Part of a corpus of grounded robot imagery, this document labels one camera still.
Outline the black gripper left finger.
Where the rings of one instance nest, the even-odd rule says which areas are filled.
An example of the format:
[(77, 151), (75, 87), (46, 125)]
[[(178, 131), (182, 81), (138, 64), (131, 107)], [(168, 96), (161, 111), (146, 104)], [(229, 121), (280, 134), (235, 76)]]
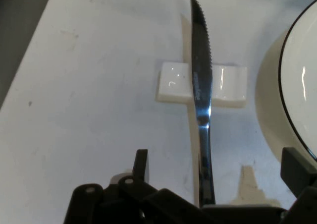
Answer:
[(102, 188), (77, 187), (72, 194), (66, 224), (196, 224), (199, 210), (168, 189), (146, 183), (148, 151), (137, 150), (132, 173)]

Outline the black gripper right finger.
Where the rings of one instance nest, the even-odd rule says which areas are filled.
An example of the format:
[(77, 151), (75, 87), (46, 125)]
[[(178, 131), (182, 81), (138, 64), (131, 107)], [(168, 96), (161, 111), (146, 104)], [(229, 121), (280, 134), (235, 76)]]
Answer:
[(295, 148), (282, 150), (280, 176), (296, 201), (286, 211), (282, 224), (317, 222), (317, 169)]

